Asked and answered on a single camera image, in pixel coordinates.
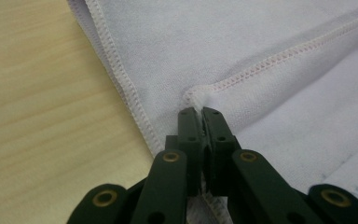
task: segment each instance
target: white fabric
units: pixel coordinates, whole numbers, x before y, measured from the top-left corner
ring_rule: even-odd
[[[154,154],[180,109],[208,106],[293,187],[358,196],[358,1],[68,2]]]

